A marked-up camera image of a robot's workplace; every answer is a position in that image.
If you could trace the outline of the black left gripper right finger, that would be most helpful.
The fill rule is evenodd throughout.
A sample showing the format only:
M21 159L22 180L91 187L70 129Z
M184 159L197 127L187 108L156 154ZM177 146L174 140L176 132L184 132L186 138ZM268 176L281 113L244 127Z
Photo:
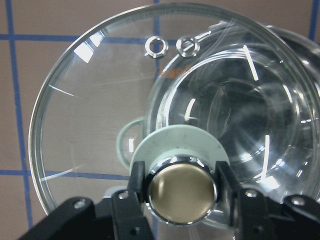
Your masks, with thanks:
M215 164L218 203L236 240L273 240L275 227L268 216L267 200L253 188L243 188L229 164Z

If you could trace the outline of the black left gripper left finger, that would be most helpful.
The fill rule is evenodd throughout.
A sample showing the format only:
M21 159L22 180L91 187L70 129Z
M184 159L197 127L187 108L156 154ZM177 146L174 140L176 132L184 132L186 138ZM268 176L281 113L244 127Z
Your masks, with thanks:
M133 164L127 188L111 197L112 222L116 240L152 240L154 238L142 204L145 202L145 163Z

